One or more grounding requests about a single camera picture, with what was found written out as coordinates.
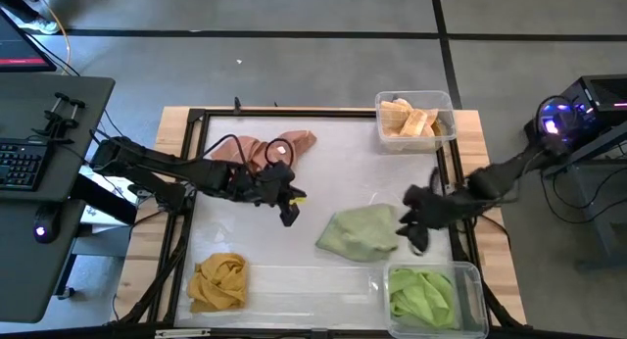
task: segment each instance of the yellow cloth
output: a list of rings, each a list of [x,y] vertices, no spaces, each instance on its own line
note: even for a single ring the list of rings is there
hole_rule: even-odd
[[[187,287],[194,299],[190,312],[241,309],[246,304],[246,260],[236,254],[213,254],[196,265]]]

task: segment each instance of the plastic container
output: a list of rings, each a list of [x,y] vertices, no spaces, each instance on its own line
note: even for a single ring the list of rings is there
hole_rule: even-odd
[[[391,137],[383,133],[382,118],[380,115],[381,101],[394,101],[397,98],[407,100],[414,109],[438,109],[436,122],[442,129],[442,135],[435,137]],[[453,103],[449,94],[439,90],[420,91],[387,91],[380,92],[374,99],[376,107],[376,120],[379,130],[379,138],[385,150],[398,153],[403,151],[415,151],[431,153],[442,147],[446,141],[457,137]]]
[[[434,328],[426,322],[407,325],[397,321],[390,312],[390,271],[409,268],[418,271],[438,272],[446,276],[454,288],[455,329]],[[385,316],[390,335],[398,339],[415,338],[459,338],[478,339],[488,336],[488,315],[481,286],[481,275],[476,266],[466,262],[451,262],[445,265],[418,265],[404,262],[389,262],[383,275]]]

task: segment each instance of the white tabletop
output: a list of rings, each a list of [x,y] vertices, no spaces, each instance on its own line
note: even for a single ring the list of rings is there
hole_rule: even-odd
[[[403,194],[411,184],[428,183],[435,155],[381,154],[374,119],[211,118],[207,146],[227,133],[269,141],[298,129],[312,131],[317,142],[294,166],[292,185],[308,198],[291,227],[283,226],[278,208],[198,195],[175,326],[385,329],[385,262],[352,262],[314,244],[336,212],[388,203],[401,216],[407,210]],[[399,237],[391,259],[450,261],[448,231],[431,230],[430,238],[426,255],[417,257]],[[194,265],[218,252],[237,253],[249,262],[246,308],[191,314],[186,290]]]

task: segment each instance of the shoe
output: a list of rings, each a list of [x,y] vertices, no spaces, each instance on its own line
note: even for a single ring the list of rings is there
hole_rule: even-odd
[[[48,21],[41,16],[32,22],[20,24],[20,28],[38,30],[47,35],[56,34],[59,31],[59,25],[56,22]]]

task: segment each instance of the wooden table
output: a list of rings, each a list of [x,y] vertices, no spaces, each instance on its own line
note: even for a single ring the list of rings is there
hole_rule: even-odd
[[[180,155],[187,114],[190,107],[166,107],[162,115],[155,149],[164,153]],[[304,110],[315,108],[291,108],[292,110]],[[341,111],[372,111],[374,109],[331,109]],[[461,164],[464,173],[484,167],[490,163],[481,120],[477,111],[458,110],[456,111],[456,124],[458,127],[458,146],[461,157]],[[195,144],[198,141],[200,129],[193,132],[192,146],[190,152],[195,152]],[[454,181],[453,164],[450,154],[447,152],[447,167],[451,181]],[[144,203],[137,218],[143,218],[157,210],[154,201]],[[503,224],[503,218],[499,209],[493,209],[486,213],[486,216]],[[118,294],[115,306],[120,316],[126,315],[132,306],[143,295],[148,288],[157,271],[159,254],[164,239],[166,227],[166,214],[161,214],[137,225],[133,231],[126,254],[126,260],[121,273]],[[172,238],[172,248],[178,240],[181,220],[178,221]],[[511,260],[511,253],[507,244],[507,238],[501,230],[483,218],[475,228],[475,235],[479,249],[479,258],[483,269],[485,281],[493,290],[499,301],[507,308],[509,313],[518,321],[525,322],[525,315],[522,309],[520,294],[516,274]],[[166,313],[169,301],[171,276],[164,286],[162,301],[160,305],[158,319],[161,320]]]

